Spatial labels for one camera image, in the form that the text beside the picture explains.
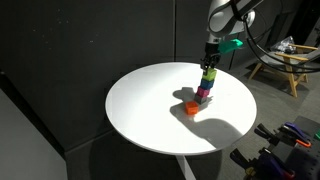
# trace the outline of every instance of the orange block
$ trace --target orange block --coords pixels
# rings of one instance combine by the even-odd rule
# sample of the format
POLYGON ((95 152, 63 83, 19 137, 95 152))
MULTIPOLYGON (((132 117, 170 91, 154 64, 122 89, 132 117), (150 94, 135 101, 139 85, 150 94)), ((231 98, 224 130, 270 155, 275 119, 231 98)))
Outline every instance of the orange block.
POLYGON ((195 101, 186 102, 186 113, 188 115, 195 115, 199 111, 198 104, 195 101))

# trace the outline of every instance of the cable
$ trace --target cable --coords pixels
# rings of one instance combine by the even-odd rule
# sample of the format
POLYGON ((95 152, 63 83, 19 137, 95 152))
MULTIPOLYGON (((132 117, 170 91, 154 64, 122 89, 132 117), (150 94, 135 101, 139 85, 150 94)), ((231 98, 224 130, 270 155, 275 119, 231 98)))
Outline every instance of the cable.
POLYGON ((298 66, 298 65, 294 65, 294 64, 291 64, 291 63, 284 62, 284 61, 282 61, 282 60, 280 60, 280 59, 278 59, 278 58, 275 58, 275 57, 271 56, 271 55, 268 54, 264 49, 262 49, 259 45, 256 44, 256 42, 255 42, 255 40, 253 39, 252 34, 251 34, 250 30, 249 30, 249 26, 248 26, 247 21, 246 21, 246 20, 243 20, 243 22, 244 22, 244 24, 245 24, 245 30, 246 30, 247 34, 249 35, 250 40, 251 40, 251 41, 253 42, 253 44, 254 44, 260 51, 262 51, 265 55, 267 55, 268 57, 270 57, 270 58, 272 58, 272 59, 274 59, 274 60, 276 60, 276 61, 278 61, 278 62, 280 62, 280 63, 282 63, 282 64, 286 64, 286 65, 289 65, 289 66, 291 66, 291 67, 299 68, 299 69, 302 69, 302 70, 309 70, 309 71, 287 71, 287 70, 283 70, 283 69, 277 68, 277 67, 275 67, 275 66, 272 66, 272 65, 266 63, 266 62, 263 61, 263 60, 259 57, 259 55, 255 52, 255 50, 253 49, 253 47, 252 47, 252 45, 251 45, 251 43, 250 43, 249 38, 247 38, 248 45, 249 45, 250 49, 252 50, 252 52, 253 52, 253 53, 255 54, 255 56, 256 56, 263 64, 265 64, 266 66, 268 66, 268 67, 270 67, 270 68, 273 68, 273 69, 276 69, 276 70, 278 70, 278 71, 287 72, 287 73, 314 73, 314 72, 319 72, 319 71, 320 71, 320 68, 307 68, 307 67, 302 67, 302 66, 298 66))
MULTIPOLYGON (((257 12, 260 17, 262 18, 263 22, 264 22, 264 25, 265 25, 265 31, 263 33, 261 33, 259 36, 255 37, 254 39, 257 39, 257 38, 260 38, 258 41, 257 41, 257 44, 264 38, 264 36, 272 29, 273 26, 270 26, 268 29, 267 29, 267 23, 266 23, 266 19, 264 18, 264 16, 260 13, 260 11, 258 11, 257 8, 254 8, 254 11, 257 12)), ((282 14, 282 11, 283 11, 283 1, 280 0, 280 12, 279 14, 282 14)))

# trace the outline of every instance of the green gripper part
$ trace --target green gripper part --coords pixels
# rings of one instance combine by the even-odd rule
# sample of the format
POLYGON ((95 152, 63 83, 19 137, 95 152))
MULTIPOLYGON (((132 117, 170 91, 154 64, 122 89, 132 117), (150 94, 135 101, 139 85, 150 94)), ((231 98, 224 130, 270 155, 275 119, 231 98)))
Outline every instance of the green gripper part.
POLYGON ((239 39, 233 39, 231 41, 224 41, 219 44, 219 52, 221 54, 226 54, 228 52, 231 52, 233 50, 236 50, 240 48, 243 45, 243 42, 241 42, 239 39))
POLYGON ((317 140, 320 140, 320 130, 318 130, 318 132, 314 134, 314 138, 316 138, 317 140))

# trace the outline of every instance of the green block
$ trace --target green block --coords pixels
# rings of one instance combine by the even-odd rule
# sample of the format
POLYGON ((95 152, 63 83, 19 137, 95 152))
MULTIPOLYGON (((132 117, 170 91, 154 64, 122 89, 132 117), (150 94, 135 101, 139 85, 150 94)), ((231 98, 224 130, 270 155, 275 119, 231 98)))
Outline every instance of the green block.
POLYGON ((243 42, 241 42, 239 39, 233 39, 231 41, 221 42, 219 44, 218 50, 221 54, 225 54, 240 48, 242 45, 243 45, 243 42))
POLYGON ((217 75, 217 70, 209 68, 207 75, 202 75, 202 79, 205 79, 207 81, 212 81, 214 80, 216 75, 217 75))
POLYGON ((320 130, 314 135, 314 138, 320 140, 320 130))

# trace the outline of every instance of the chair leg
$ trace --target chair leg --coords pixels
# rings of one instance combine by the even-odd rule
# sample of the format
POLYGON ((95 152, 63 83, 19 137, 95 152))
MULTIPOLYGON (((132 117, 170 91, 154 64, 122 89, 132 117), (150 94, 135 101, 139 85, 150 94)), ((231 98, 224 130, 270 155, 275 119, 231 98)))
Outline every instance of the chair leg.
MULTIPOLYGON (((290 62, 290 59, 287 58, 287 57, 284 57, 283 59, 284 59, 285 62, 290 62)), ((292 67, 289 66, 289 65, 286 65, 286 70, 292 72, 292 67)), ((296 89, 297 82, 294 80, 293 73, 288 73, 288 79, 289 79, 289 82, 290 82, 290 86, 291 86, 291 91, 292 91, 293 97, 298 97, 297 89, 296 89)))
POLYGON ((252 71, 250 77, 249 77, 249 80, 251 80, 253 78, 253 76, 259 71, 259 69, 261 68, 262 66, 262 63, 258 63, 256 65, 256 67, 254 68, 254 70, 252 71))
POLYGON ((297 89, 296 89, 296 82, 294 80, 294 76, 293 76, 292 73, 288 74, 288 79, 289 79, 289 82, 290 82, 290 86, 291 86, 291 91, 292 91, 293 97, 298 97, 297 89))
POLYGON ((308 82, 308 75, 307 74, 304 74, 303 81, 308 82))

